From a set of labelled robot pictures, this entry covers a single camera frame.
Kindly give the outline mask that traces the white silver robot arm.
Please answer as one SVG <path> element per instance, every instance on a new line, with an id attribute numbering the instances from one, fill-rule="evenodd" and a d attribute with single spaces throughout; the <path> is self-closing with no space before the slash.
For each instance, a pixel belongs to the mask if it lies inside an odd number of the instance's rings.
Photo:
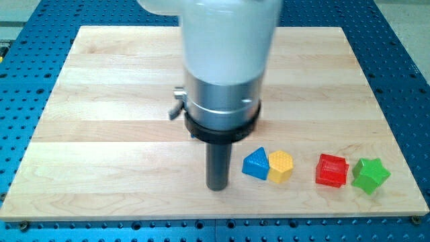
<path id="1" fill-rule="evenodd" d="M 252 132 L 281 0 L 138 0 L 157 15 L 179 18 L 185 125 L 211 144 Z"/>

